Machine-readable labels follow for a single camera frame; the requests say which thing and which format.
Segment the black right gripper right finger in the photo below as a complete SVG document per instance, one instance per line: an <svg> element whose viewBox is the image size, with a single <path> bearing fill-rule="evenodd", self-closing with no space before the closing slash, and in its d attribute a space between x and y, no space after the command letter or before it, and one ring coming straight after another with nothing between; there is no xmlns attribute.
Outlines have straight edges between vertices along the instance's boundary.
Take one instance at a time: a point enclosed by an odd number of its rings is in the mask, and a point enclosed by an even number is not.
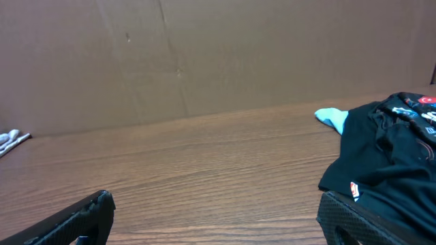
<svg viewBox="0 0 436 245"><path fill-rule="evenodd" d="M332 191L322 194L316 220L328 245L435 245Z"/></svg>

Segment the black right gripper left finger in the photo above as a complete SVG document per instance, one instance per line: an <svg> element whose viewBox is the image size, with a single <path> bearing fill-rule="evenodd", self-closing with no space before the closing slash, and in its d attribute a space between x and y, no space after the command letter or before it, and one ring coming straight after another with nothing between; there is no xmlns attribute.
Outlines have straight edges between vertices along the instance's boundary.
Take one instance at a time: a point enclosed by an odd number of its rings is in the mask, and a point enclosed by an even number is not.
<svg viewBox="0 0 436 245"><path fill-rule="evenodd" d="M100 190L1 240L1 245L105 245L115 210L112 194Z"/></svg>

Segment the black printed cycling jersey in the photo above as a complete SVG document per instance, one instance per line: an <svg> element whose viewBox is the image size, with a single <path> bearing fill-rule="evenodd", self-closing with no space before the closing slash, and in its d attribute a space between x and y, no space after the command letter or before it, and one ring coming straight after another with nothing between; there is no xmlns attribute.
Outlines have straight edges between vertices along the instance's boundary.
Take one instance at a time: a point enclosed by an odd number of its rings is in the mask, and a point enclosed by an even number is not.
<svg viewBox="0 0 436 245"><path fill-rule="evenodd" d="M318 187L435 240L435 98L400 92L351 109Z"/></svg>

